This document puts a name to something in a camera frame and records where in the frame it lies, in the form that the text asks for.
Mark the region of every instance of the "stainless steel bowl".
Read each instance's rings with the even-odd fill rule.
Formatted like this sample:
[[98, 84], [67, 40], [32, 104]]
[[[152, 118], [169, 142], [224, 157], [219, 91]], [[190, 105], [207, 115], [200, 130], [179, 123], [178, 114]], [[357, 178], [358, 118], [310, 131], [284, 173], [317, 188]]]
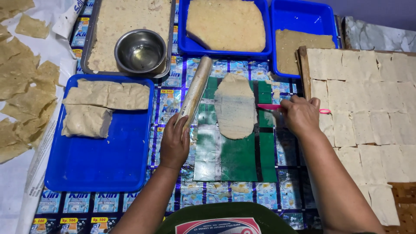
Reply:
[[117, 65], [132, 73], [155, 70], [165, 56], [165, 41], [159, 34], [147, 29], [136, 29], [124, 34], [114, 48]]

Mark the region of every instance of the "person's left hand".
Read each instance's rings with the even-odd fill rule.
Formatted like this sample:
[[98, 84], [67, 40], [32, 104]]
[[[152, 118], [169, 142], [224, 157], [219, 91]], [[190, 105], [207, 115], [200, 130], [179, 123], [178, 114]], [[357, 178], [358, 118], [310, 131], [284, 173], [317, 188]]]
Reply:
[[183, 126], [188, 116], [182, 117], [174, 126], [179, 114], [172, 116], [166, 124], [160, 146], [159, 167], [168, 167], [180, 170], [189, 154], [189, 128], [182, 133]]

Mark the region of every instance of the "metal tray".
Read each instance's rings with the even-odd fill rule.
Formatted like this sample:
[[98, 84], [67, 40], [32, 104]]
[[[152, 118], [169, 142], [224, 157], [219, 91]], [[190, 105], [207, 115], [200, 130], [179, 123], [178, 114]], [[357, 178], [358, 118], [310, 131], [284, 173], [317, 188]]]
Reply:
[[[93, 22], [88, 25], [87, 35], [85, 37], [85, 44], [84, 44], [84, 51], [81, 56], [81, 68], [86, 74], [95, 74], [93, 70], [88, 68], [88, 59], [91, 54], [91, 49], [94, 47], [95, 42], [97, 41], [97, 28], [95, 27], [98, 14], [100, 12], [101, 3], [103, 0], [95, 0], [94, 7], [92, 8], [92, 14], [90, 20]], [[171, 19], [169, 22], [169, 38], [168, 44], [166, 45], [167, 53], [166, 53], [166, 69], [161, 74], [154, 74], [154, 73], [144, 73], [144, 74], [134, 74], [129, 72], [104, 72], [98, 71], [97, 74], [99, 75], [122, 75], [122, 76], [140, 76], [143, 78], [162, 78], [166, 74], [169, 73], [171, 69], [171, 56], [172, 56], [172, 37], [173, 37], [173, 25], [175, 21], [175, 0], [172, 0], [171, 3]]]

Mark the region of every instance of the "marble surface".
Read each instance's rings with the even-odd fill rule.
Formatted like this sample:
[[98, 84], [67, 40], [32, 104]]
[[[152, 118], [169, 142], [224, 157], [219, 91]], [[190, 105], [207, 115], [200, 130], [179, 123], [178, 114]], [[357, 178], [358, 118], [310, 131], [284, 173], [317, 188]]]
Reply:
[[345, 17], [347, 49], [416, 52], [416, 32]]

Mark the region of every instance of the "woven bamboo mat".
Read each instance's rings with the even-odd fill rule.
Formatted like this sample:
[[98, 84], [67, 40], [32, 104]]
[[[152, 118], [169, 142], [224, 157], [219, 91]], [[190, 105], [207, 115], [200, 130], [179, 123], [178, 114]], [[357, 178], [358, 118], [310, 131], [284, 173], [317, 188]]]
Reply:
[[384, 227], [386, 234], [416, 234], [416, 182], [389, 183], [399, 215], [400, 226]]

